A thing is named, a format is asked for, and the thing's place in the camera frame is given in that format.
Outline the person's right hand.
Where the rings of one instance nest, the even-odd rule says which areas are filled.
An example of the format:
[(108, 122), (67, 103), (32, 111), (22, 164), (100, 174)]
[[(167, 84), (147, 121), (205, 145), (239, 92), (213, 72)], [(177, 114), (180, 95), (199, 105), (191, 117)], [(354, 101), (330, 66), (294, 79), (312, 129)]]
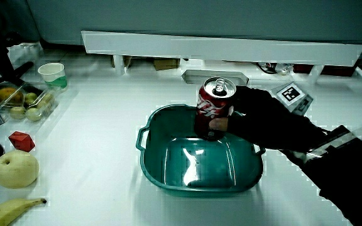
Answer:
[(307, 153), (326, 139), (326, 133), (305, 116), (291, 113), (266, 90), (237, 86), (234, 110), (242, 116), (215, 118), (214, 130), (228, 132), (268, 149)]

